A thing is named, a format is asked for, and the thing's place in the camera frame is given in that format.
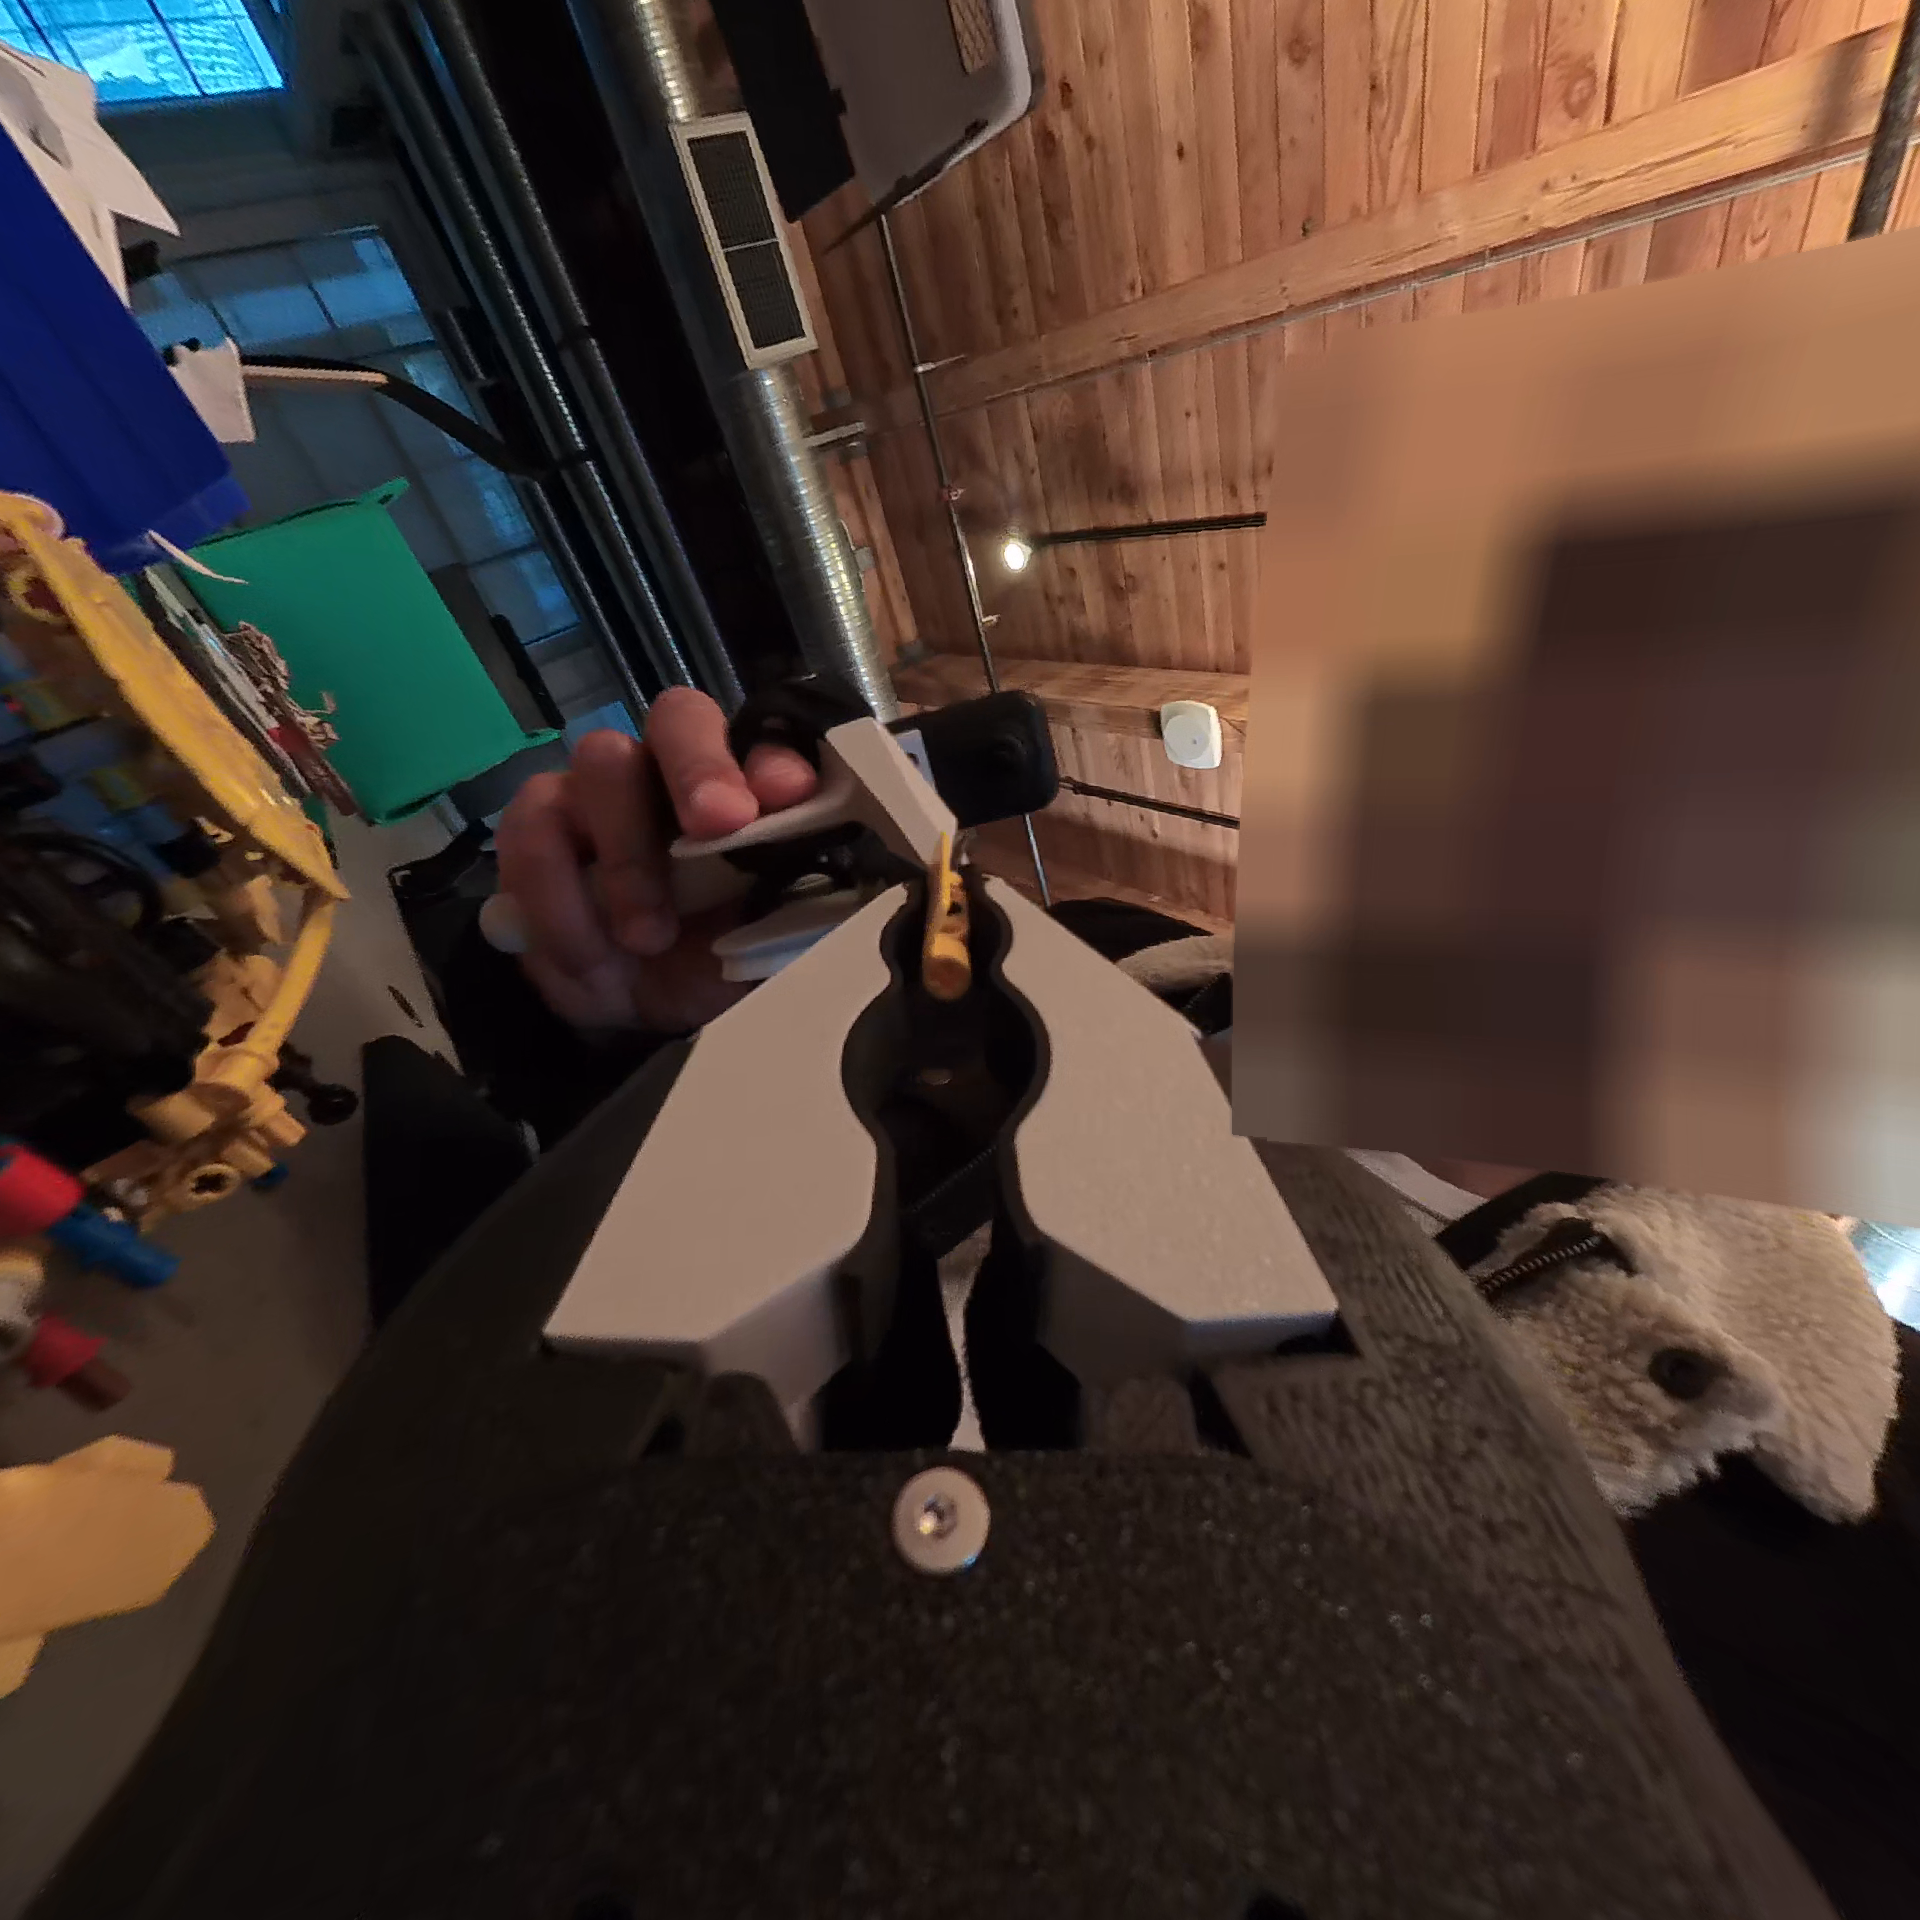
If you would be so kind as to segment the crumpled white paper wrappers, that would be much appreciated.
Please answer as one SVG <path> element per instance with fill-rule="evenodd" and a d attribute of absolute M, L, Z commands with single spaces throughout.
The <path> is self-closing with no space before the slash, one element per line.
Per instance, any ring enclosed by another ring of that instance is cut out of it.
<path fill-rule="evenodd" d="M 179 235 L 179 222 L 102 128 L 95 88 L 73 67 L 5 44 L 1 127 L 120 307 L 131 307 L 123 225 Z M 254 443 L 248 382 L 236 344 L 164 348 L 159 354 L 215 442 Z"/>

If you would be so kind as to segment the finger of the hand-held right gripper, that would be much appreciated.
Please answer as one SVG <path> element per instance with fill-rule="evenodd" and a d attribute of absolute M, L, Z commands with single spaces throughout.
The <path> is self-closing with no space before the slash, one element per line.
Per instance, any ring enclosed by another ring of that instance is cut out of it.
<path fill-rule="evenodd" d="M 867 828 L 891 857 L 927 873 L 952 852 L 958 823 L 901 738 L 871 718 L 848 720 L 822 736 L 822 768 L 849 782 L 845 817 Z"/>

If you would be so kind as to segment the small wooden model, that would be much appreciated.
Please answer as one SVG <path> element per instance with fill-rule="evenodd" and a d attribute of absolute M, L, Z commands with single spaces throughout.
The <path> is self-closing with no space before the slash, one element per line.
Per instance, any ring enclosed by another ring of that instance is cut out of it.
<path fill-rule="evenodd" d="M 339 729 L 331 726 L 335 703 L 320 695 L 320 707 L 307 707 L 292 690 L 292 667 L 286 663 L 275 638 L 239 619 L 223 634 L 228 659 L 244 674 L 255 707 L 264 715 L 268 738 L 294 768 L 303 791 L 333 812 L 355 818 L 358 815 L 352 790 L 331 763 L 328 750 L 339 745 Z"/>

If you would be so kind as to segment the silver ventilation duct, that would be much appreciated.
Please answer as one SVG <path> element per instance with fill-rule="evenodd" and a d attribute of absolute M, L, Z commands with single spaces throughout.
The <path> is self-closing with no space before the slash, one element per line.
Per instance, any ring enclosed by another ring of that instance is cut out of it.
<path fill-rule="evenodd" d="M 621 135 L 636 193 L 677 290 L 760 546 L 792 618 L 807 665 L 849 684 L 863 712 L 895 718 L 856 563 L 825 471 L 805 446 L 795 378 L 751 369 L 726 313 L 731 280 L 704 232 L 704 194 L 683 163 L 681 132 L 704 119 L 671 4 L 603 4 L 603 92 L 643 132 Z"/>

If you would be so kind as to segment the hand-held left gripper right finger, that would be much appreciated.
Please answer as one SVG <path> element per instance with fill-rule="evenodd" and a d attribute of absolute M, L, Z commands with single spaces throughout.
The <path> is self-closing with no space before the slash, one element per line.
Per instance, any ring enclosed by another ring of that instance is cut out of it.
<path fill-rule="evenodd" d="M 995 1146 L 967 1296 L 987 1450 L 1081 1450 L 1097 1400 L 1336 1351 L 1336 1296 L 1192 1025 L 1004 881 L 989 985 L 1033 1079 Z"/>

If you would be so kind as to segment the blue plastic bin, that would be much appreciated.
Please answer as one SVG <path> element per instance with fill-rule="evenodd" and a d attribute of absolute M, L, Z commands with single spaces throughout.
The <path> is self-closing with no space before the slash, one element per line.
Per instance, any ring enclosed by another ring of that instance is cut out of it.
<path fill-rule="evenodd" d="M 1 492 L 112 577 L 238 524 L 248 498 L 123 299 L 1 137 Z"/>

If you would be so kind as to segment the white air vent grille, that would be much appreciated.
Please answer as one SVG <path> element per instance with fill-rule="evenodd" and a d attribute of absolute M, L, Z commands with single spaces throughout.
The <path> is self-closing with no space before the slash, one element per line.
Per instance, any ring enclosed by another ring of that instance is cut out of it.
<path fill-rule="evenodd" d="M 815 352 L 785 222 L 751 119 L 721 112 L 670 130 L 744 369 Z"/>

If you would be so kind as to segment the large paned window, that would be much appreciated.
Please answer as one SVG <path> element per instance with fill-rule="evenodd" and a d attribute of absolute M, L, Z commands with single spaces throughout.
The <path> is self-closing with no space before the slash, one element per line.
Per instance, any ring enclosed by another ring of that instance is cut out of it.
<path fill-rule="evenodd" d="M 279 3 L 5 3 L 6 49 L 81 74 L 107 107 L 286 92 Z"/>

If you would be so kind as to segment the yellow toy brick car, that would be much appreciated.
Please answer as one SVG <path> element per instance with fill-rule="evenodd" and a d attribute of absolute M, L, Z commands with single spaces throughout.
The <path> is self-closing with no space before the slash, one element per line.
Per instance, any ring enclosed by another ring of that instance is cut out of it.
<path fill-rule="evenodd" d="M 5 495 L 5 1376 L 128 1382 L 48 1284 L 158 1290 L 155 1231 L 271 1184 L 348 1089 L 296 1022 L 348 902 L 277 734 L 222 703 L 59 514 Z"/>

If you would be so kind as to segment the person's right forearm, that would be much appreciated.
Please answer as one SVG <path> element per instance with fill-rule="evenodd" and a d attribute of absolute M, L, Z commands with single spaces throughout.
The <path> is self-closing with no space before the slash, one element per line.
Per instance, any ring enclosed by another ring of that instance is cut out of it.
<path fill-rule="evenodd" d="M 561 1142 L 675 1036 L 561 1022 L 481 932 L 495 856 L 471 833 L 389 871 L 390 897 L 464 1078 L 539 1147 Z"/>

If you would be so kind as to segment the yellow connector brick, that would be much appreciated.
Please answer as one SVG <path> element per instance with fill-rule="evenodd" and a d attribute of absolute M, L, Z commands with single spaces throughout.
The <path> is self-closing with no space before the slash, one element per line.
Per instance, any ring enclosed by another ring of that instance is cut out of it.
<path fill-rule="evenodd" d="M 918 984 L 939 1003 L 958 1003 L 972 992 L 972 895 L 965 873 L 965 835 L 941 833 L 923 868 L 923 926 Z"/>

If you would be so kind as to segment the person's right hand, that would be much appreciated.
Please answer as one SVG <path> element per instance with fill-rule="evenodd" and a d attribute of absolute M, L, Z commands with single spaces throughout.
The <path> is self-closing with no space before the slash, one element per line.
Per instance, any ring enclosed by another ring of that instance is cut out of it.
<path fill-rule="evenodd" d="M 709 841 L 790 809 L 817 787 L 780 743 L 728 747 L 721 707 L 670 689 L 643 734 L 582 736 L 566 771 L 539 776 L 495 831 L 500 890 L 524 928 L 520 971 L 564 1025 L 588 1036 L 683 1036 L 748 998 L 713 955 L 719 908 L 678 910 L 677 841 Z"/>

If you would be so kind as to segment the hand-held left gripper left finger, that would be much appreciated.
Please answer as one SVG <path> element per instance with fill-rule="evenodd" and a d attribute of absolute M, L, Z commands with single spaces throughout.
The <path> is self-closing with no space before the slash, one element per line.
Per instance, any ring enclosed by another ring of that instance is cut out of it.
<path fill-rule="evenodd" d="M 705 1027 L 543 1322 L 557 1353 L 744 1376 L 830 1450 L 933 1444 L 933 1255 L 903 1225 L 923 891 Z"/>

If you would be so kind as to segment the overhead light panel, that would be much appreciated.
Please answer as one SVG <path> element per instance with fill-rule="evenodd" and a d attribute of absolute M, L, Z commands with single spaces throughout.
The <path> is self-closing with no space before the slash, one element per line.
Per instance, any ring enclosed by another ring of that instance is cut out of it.
<path fill-rule="evenodd" d="M 711 3 L 784 217 L 911 202 L 1044 92 L 1028 3 Z"/>

